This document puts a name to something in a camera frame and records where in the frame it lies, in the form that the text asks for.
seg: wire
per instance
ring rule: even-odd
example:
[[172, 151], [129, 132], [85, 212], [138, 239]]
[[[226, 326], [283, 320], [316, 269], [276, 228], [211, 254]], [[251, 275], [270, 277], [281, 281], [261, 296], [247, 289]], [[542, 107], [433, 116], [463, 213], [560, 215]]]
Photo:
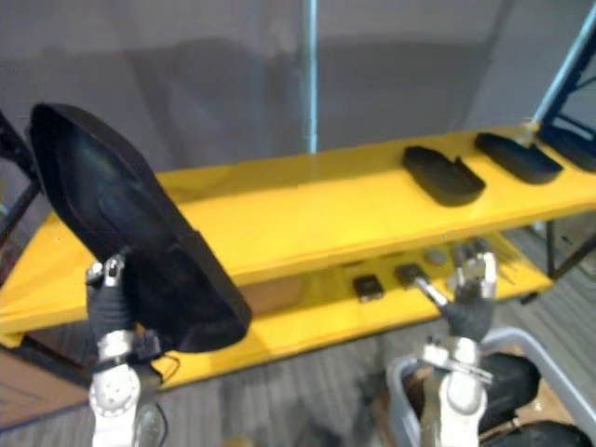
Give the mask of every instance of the wire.
[[162, 420], [164, 421], [164, 436], [162, 436], [161, 441], [157, 443], [158, 447], [163, 447], [164, 444], [166, 443], [166, 438], [168, 437], [168, 433], [169, 433], [168, 418], [166, 417], [166, 413], [164, 412], [164, 409], [161, 408], [161, 405], [159, 405], [157, 402], [156, 402], [156, 408], [159, 411], [159, 413], [161, 414]]
[[170, 356], [168, 354], [164, 354], [162, 357], [165, 357], [166, 359], [170, 359], [170, 360], [173, 360], [174, 362], [176, 362], [176, 366], [174, 366], [173, 371], [170, 372], [168, 374], [168, 376], [164, 377], [164, 379], [163, 379], [163, 383], [166, 384], [168, 382], [168, 380], [171, 379], [178, 372], [178, 370], [180, 370], [180, 359], [178, 359], [174, 356]]

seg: gray carpet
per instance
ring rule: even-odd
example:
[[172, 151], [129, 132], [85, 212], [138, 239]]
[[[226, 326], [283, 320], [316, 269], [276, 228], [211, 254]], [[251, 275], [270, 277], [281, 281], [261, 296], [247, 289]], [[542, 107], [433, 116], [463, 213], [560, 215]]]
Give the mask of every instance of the gray carpet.
[[[525, 230], [508, 232], [531, 258], [544, 260], [543, 242]], [[499, 307], [495, 326], [518, 326], [534, 335], [596, 405], [591, 355], [596, 341], [596, 284], [581, 270], [570, 272], [539, 301]], [[85, 351], [88, 339], [75, 325], [55, 344]], [[384, 332], [350, 343], [284, 359], [164, 392], [170, 447], [219, 446], [249, 435], [256, 446], [319, 447], [380, 445], [368, 407], [383, 387], [384, 368], [410, 353], [430, 334], [445, 333], [440, 321]], [[92, 418], [87, 408], [49, 417], [0, 435], [0, 447], [90, 446]]]

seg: robotic hand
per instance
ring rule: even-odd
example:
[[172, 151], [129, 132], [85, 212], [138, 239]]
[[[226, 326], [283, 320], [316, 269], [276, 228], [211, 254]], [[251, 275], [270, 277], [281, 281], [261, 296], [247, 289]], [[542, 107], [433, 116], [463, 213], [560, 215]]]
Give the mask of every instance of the robotic hand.
[[153, 399], [161, 375], [150, 360], [161, 352], [156, 336], [134, 331], [124, 270], [125, 257], [118, 254], [86, 274], [88, 319], [99, 348], [89, 391], [93, 447], [158, 447], [167, 430]]
[[425, 380], [421, 418], [423, 447], [478, 447], [478, 425], [486, 410], [485, 386], [492, 376], [480, 369], [479, 344], [489, 331], [494, 312], [498, 266], [483, 239], [458, 245], [453, 252], [456, 286], [450, 302], [430, 284], [416, 264], [399, 275], [418, 287], [449, 323], [446, 346], [425, 345], [417, 357], [433, 367]]

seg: shelf board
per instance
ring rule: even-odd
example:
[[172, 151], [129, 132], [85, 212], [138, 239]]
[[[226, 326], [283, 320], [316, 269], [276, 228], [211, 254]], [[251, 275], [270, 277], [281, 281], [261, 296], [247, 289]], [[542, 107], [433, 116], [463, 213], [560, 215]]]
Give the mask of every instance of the shelf board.
[[[508, 297], [544, 291], [551, 281], [499, 234], [488, 236], [501, 265], [498, 296]], [[445, 246], [438, 250], [447, 251]], [[280, 359], [325, 345], [379, 332], [400, 325], [435, 318], [438, 312], [422, 292], [404, 290], [393, 276], [397, 265], [416, 262], [446, 291], [446, 279], [453, 273], [451, 263], [433, 267], [425, 263], [423, 251], [396, 253], [359, 264], [336, 266], [304, 274], [300, 304], [270, 316], [256, 318], [240, 343], [206, 354], [170, 353], [181, 361], [180, 369], [166, 386], [231, 372], [272, 359]], [[351, 288], [352, 278], [374, 273], [381, 281], [385, 297], [359, 303]], [[165, 375], [173, 371], [171, 359], [155, 366]]]
[[[519, 129], [492, 129], [514, 135]], [[526, 184], [474, 149], [476, 132], [416, 138], [315, 156], [187, 169], [158, 178], [236, 284], [325, 269], [596, 208], [596, 175], [564, 166]], [[400, 164], [409, 145], [461, 156], [487, 187], [464, 207], [435, 203]], [[86, 317], [92, 257], [56, 216], [37, 231], [0, 291], [0, 332]]]

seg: lower shelf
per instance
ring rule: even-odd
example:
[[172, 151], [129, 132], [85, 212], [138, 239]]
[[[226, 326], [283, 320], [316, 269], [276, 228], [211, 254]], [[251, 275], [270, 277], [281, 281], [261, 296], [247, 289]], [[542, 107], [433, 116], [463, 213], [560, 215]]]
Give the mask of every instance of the lower shelf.
[[[498, 298], [504, 300], [531, 291], [544, 291], [550, 279], [499, 234], [487, 237], [500, 263]], [[435, 247], [446, 251], [445, 247]], [[165, 386], [178, 386], [214, 375], [228, 373], [273, 359], [288, 357], [308, 349], [339, 343], [388, 328], [438, 316], [437, 309], [418, 290], [405, 290], [395, 276], [398, 265], [422, 265], [435, 285], [447, 291], [451, 262], [441, 267], [424, 261], [423, 251], [392, 253], [361, 263], [330, 267], [301, 275], [300, 304], [256, 318], [240, 343], [205, 354], [170, 353], [176, 362], [163, 358], [155, 362], [166, 378]], [[385, 289], [382, 299], [360, 303], [352, 290], [352, 279], [375, 274]]]

